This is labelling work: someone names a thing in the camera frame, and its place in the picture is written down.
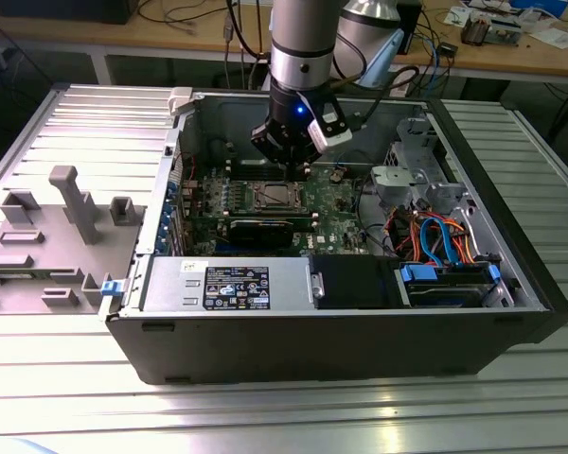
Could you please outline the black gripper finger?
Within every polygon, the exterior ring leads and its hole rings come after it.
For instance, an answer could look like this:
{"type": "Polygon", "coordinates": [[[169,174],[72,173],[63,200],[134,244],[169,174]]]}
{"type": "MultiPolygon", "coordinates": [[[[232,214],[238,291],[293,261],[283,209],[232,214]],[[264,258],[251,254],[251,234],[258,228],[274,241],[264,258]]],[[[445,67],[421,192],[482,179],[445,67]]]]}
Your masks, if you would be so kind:
{"type": "Polygon", "coordinates": [[[306,129],[292,129],[292,180],[305,181],[307,168],[321,157],[306,129]]]}
{"type": "Polygon", "coordinates": [[[285,181],[293,179],[293,142],[285,125],[268,119],[264,124],[252,129],[251,143],[271,163],[284,171],[285,181]]]}

